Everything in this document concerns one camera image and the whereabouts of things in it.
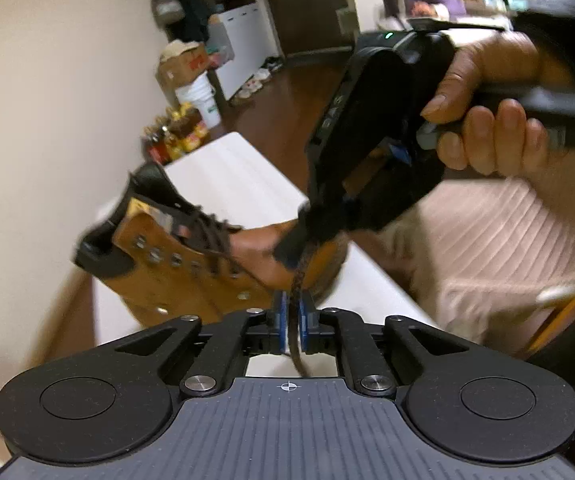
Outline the brown leather lace-up boot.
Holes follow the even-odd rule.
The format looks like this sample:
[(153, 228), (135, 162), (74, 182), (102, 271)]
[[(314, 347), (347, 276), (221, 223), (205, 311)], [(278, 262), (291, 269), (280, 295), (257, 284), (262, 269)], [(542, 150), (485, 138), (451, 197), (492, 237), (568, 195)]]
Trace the brown leather lace-up boot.
[(79, 240), (74, 263), (121, 298), (143, 326), (196, 314), (266, 308), (294, 273), (273, 249), (293, 222), (244, 229), (206, 214), (178, 193), (165, 168), (132, 172), (118, 205)]

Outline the dark brown shoelace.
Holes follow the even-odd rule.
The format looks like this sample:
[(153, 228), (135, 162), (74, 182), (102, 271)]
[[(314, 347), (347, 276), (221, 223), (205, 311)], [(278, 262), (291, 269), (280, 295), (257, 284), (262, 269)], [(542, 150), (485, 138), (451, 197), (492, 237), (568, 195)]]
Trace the dark brown shoelace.
[(205, 257), (192, 264), (199, 286), (207, 292), (210, 304), (225, 314), (255, 306), (271, 299), (274, 292), (287, 294), (287, 352), (296, 368), (296, 307), (303, 292), (318, 290), (336, 249), (317, 242), (315, 250), (304, 255), (296, 270), (286, 269), (273, 257), (281, 237), (299, 219), (309, 221), (303, 210), (297, 219), (263, 228), (243, 229), (207, 216), (197, 209), (188, 222), (174, 230), (182, 245)]

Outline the bottles and snack packs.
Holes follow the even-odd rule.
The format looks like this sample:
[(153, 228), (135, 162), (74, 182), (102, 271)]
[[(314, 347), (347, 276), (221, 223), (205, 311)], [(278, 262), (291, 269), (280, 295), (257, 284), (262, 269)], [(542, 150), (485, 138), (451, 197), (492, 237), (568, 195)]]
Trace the bottles and snack packs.
[(165, 115), (155, 118), (141, 136), (146, 160), (162, 166), (188, 155), (209, 140), (209, 130), (200, 111), (189, 102), (168, 107)]

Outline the white plastic bucket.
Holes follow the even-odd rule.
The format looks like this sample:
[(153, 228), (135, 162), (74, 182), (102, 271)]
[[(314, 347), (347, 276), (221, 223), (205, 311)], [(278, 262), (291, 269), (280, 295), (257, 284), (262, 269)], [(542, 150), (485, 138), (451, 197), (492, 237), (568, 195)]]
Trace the white plastic bucket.
[(191, 84), (179, 87), (174, 92), (180, 103), (190, 103), (202, 115), (208, 129), (221, 124), (222, 118), (216, 101), (216, 90), (210, 84), (206, 72), (199, 75)]

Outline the cardboard box with clutter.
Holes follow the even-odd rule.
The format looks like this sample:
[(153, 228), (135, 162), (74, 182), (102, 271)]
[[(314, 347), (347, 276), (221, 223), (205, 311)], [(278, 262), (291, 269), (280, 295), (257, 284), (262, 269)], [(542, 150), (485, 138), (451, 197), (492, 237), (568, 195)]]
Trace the cardboard box with clutter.
[(176, 103), (176, 89), (191, 84), (208, 70), (209, 55), (203, 42), (172, 40), (162, 50), (156, 79), (169, 103)]

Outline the white cabinet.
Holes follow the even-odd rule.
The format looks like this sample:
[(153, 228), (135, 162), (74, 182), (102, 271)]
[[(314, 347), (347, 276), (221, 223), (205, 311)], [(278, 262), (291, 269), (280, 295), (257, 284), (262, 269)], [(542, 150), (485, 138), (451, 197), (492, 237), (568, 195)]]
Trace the white cabinet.
[(233, 52), (233, 58), (216, 70), (222, 96), (230, 101), (267, 58), (281, 51), (268, 1), (214, 0), (214, 10)]

